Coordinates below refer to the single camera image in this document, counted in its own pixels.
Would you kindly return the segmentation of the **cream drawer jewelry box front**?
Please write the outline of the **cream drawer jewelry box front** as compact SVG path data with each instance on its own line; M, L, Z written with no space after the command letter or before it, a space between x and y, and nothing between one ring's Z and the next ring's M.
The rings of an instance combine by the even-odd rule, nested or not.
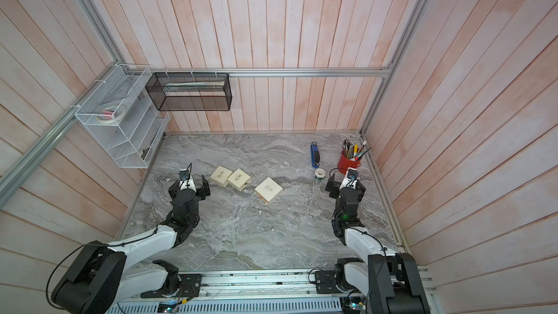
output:
M218 166L216 170L211 174L210 179L213 183L220 187L225 188L229 181L228 178L233 172L225 167Z

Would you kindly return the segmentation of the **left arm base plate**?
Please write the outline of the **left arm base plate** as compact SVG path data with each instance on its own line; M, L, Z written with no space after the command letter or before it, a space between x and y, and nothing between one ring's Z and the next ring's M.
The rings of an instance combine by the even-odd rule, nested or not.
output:
M143 292L142 299L152 298L182 298L193 299L200 295L202 275L179 274L177 280L165 281L161 289Z

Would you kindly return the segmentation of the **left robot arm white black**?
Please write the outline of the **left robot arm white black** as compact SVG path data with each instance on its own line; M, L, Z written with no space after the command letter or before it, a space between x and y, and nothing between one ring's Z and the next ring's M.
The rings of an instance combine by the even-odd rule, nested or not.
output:
M135 295L174 298L177 304L199 294L195 285L181 279L179 268L154 260L142 269L133 266L181 245L200 222L199 203L211 194L203 178L196 187L190 170L180 172L169 188L171 211L151 231L122 241L91 241L71 254L75 260L56 284L47 289L47 303L69 313L105 313L113 304Z

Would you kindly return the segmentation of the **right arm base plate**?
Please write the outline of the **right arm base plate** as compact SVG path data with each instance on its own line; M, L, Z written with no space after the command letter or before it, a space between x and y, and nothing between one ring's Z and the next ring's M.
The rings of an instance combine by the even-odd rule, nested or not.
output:
M335 270L316 270L312 272L316 292L320 295L348 293L349 288L342 284L340 274Z

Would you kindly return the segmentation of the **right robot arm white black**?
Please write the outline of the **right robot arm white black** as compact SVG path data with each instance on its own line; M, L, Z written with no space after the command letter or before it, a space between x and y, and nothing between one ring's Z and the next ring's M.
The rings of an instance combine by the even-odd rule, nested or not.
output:
M357 254L341 258L335 265L337 287L349 292L345 311L429 313L415 259L388 247L360 221L358 209L366 188L360 183L357 170L346 170L342 180L331 173L325 188L336 202L331 219L334 235Z

